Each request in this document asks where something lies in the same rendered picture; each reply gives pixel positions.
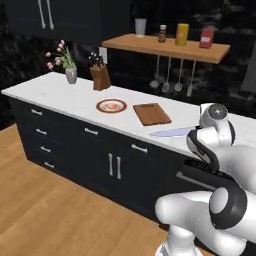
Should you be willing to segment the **wooden wall shelf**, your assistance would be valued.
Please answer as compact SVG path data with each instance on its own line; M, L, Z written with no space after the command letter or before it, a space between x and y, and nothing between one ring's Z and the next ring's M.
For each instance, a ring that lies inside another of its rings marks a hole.
M198 41L188 40L185 46L178 46L173 38L167 38L164 43L160 43L156 36L145 35L139 38L135 34L126 34L103 41L102 46L213 64L219 64L230 50L227 44L213 43L209 49L204 49L199 47Z

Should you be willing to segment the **hanging steel spoon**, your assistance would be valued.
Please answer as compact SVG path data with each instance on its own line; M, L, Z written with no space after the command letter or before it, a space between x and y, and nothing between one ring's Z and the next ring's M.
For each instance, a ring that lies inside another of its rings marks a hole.
M182 90L181 75L182 75L183 61L184 60L181 59L178 82L174 86L174 90L177 92L180 92Z

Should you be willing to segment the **dark drawer front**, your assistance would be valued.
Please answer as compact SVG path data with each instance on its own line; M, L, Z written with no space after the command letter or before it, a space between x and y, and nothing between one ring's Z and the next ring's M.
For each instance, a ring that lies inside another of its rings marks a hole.
M66 178L69 177L69 172L68 172L66 163L63 160L60 160L60 159L55 158L55 157L50 157L50 156L45 156L45 155L37 155L37 154L28 155L27 158L30 161L40 165L41 167L49 169L50 171L52 171L54 173L57 173L60 176L63 176L63 177L66 177ZM49 164L54 165L55 168L52 169L48 166L45 166L44 162L48 162Z
M66 128L69 132L69 140L73 143L110 143L113 141L114 133L103 127L71 118L66 122ZM98 136L84 131L84 128L98 131Z
M59 143L49 140L33 139L27 137L22 138L22 143L27 155L45 155L65 161L67 153L62 148L62 145ZM41 150L40 146L44 146L45 148L51 149L51 153Z
M10 105L17 122L25 120L35 120L60 125L65 121L65 117L62 114L17 99L10 99ZM31 109L42 111L43 115L40 116L33 114L31 113Z
M21 133L25 137L54 141L59 144L64 143L65 135L60 127L56 124L35 120L18 121L17 124L19 129L21 130ZM47 131L48 134L45 136L37 133L36 128Z
M123 134L115 133L113 135L113 140L118 143L120 146L122 146L124 149L129 150L133 153L137 153L138 155L146 156L149 158L157 159L160 161L161 159L166 160L168 156L168 150L161 148L159 146L147 143L145 141L141 141L139 139L135 139ZM131 148L131 144L136 144L137 146L141 148L147 148L148 153L144 153L135 149Z

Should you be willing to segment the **brown bottle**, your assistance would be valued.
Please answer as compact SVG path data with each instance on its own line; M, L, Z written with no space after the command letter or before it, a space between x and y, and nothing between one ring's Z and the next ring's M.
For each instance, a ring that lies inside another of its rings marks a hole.
M166 41L166 28L167 26L162 24L160 25L160 31L158 34L158 42L164 43Z

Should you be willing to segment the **dark cupboard door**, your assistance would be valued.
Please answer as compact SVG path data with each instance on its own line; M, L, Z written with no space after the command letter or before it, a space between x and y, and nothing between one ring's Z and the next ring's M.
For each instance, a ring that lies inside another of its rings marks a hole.
M113 176L109 175L108 153L113 155L109 143L73 143L76 181L102 195L112 197L114 191Z
M167 163L124 150L121 157L121 180L116 180L117 198L128 208L154 217L155 202L162 194Z

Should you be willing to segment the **white wall outlet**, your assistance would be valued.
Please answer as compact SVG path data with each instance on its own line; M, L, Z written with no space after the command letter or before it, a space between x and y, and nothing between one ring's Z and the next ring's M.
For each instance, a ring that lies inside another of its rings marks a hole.
M107 48L99 47L99 55L103 58L103 62L108 64Z

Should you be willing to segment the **red box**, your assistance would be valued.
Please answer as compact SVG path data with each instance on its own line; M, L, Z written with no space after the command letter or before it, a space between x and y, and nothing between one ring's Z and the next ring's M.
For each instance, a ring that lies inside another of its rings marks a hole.
M213 27L204 27L201 32L199 47L200 48L210 48L212 45L214 37L214 28Z

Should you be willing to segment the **pale steel knife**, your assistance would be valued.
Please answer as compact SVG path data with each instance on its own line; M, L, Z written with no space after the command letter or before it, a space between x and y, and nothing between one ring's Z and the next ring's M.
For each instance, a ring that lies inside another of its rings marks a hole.
M151 133L151 136L155 136L155 137L182 137L182 136L187 136L190 131L196 130L196 129L197 129L197 126L162 130L162 131L157 131L157 132Z

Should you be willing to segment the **grey vase with pink flowers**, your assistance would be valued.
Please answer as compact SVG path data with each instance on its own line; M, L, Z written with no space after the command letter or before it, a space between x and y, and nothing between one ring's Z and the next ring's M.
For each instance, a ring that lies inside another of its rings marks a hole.
M47 58L53 57L52 61L47 62L47 67L52 70L55 66L62 67L69 84L75 84L77 81L77 67L71 56L68 46L64 40L61 40L56 48L56 53L47 52Z

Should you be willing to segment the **hanging steel ladle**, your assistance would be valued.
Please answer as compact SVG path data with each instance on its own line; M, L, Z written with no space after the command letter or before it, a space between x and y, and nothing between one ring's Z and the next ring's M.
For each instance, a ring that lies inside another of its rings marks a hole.
M150 82L150 87L153 89L158 88L159 86L159 81L158 81L158 74L159 74L159 64L160 64L160 55L157 57L157 67L156 67L156 75L155 75L155 80Z

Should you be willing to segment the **hanging steel utensil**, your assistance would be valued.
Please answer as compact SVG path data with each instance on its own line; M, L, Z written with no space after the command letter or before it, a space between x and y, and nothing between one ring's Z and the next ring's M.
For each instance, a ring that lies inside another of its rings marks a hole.
M195 69L196 69L196 60L193 61L193 67L192 67L192 73L191 73L191 79L190 79L190 84L187 88L187 97L191 97L192 91L193 91L193 79L194 79L194 74L195 74Z

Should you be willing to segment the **wooden knife block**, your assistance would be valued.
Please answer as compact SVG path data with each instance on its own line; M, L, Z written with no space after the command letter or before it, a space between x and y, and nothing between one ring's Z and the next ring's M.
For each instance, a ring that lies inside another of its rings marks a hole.
M111 86L111 81L107 65L104 63L102 56L91 52L89 61L91 64L90 73L94 81L93 89L101 91L109 88Z

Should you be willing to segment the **dark wall cupboard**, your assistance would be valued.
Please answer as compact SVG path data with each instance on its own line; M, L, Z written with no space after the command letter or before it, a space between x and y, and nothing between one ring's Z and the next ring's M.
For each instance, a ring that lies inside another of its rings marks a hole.
M129 32L131 0L3 0L12 32L99 46Z

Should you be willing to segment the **wooden cutting board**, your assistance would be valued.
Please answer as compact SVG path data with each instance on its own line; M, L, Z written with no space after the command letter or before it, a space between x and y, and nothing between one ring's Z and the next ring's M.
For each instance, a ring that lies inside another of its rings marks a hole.
M168 124L172 122L158 103L134 105L133 109L144 126Z

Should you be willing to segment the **white cup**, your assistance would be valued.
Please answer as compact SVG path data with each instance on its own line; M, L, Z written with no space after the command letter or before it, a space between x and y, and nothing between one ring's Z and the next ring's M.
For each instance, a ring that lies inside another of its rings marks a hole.
M147 20L145 18L135 19L135 34L138 38L143 38L145 36Z

